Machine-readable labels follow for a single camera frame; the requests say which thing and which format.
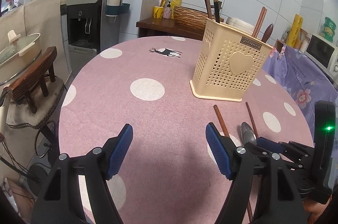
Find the chair seat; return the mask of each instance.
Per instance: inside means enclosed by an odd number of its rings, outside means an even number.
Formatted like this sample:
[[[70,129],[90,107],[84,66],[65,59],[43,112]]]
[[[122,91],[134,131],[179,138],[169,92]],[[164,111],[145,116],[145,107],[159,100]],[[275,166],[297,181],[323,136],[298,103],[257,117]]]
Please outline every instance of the chair seat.
[[[53,83],[50,82],[48,77],[45,79],[47,81],[46,85],[49,95],[45,97],[39,86],[31,93],[38,109],[36,113],[32,113],[26,101],[19,105],[14,101],[10,102],[6,120],[10,128],[20,129],[32,127],[34,129],[40,129],[48,122],[61,99],[64,83],[58,77],[55,78],[55,82]]]

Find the cooking pot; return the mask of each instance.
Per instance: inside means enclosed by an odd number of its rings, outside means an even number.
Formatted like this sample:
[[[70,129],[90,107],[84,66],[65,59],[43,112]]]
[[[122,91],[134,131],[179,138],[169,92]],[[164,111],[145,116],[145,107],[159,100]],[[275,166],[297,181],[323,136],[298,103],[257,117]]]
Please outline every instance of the cooking pot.
[[[10,45],[0,52],[0,86],[21,74],[41,53],[39,33],[20,37],[13,30],[8,32]]]

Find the round table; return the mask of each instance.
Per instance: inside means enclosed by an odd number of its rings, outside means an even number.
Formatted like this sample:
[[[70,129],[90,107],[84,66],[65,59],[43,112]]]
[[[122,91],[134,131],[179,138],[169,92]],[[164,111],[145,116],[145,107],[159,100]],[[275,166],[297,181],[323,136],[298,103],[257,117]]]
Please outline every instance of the round table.
[[[259,136],[313,147],[306,120],[292,97],[263,70],[242,102],[198,99],[192,78],[202,42],[171,36],[144,37],[107,49],[92,59],[70,86],[60,114],[61,153],[84,155],[117,136],[124,124],[134,138],[118,175],[108,181],[125,224],[214,224],[231,181],[219,169],[205,129],[217,104],[237,146],[242,122]],[[84,179],[85,212],[90,215]],[[258,190],[254,180],[251,206]],[[244,223],[248,223],[247,214]]]

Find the screw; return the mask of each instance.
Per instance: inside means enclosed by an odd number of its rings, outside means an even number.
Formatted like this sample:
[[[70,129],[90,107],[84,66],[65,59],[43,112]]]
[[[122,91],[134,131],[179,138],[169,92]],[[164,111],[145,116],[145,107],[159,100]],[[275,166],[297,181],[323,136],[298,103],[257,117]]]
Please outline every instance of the screw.
[[[99,147],[93,149],[93,154],[99,154],[101,152],[102,152],[102,149]]]
[[[281,158],[281,156],[278,153],[273,153],[272,157],[273,157],[274,160],[278,160],[278,159]]]
[[[236,149],[236,151],[237,151],[239,154],[243,154],[243,153],[246,152],[246,150],[245,150],[243,147],[238,147],[238,148]]]
[[[60,160],[65,160],[67,158],[67,154],[66,153],[62,153],[59,155],[59,159]]]

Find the black deer silhouette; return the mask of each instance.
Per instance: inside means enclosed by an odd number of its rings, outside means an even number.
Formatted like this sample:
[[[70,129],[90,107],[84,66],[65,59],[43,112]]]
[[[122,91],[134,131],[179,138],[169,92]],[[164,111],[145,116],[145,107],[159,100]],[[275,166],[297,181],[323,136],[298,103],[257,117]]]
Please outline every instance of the black deer silhouette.
[[[179,58],[180,58],[180,55],[182,53],[182,52],[173,51],[173,50],[170,50],[170,49],[167,49],[167,48],[158,49],[158,50],[156,50],[155,48],[151,48],[149,51],[150,52],[156,52],[158,54],[162,54],[162,55],[169,56],[169,57],[179,57]]]

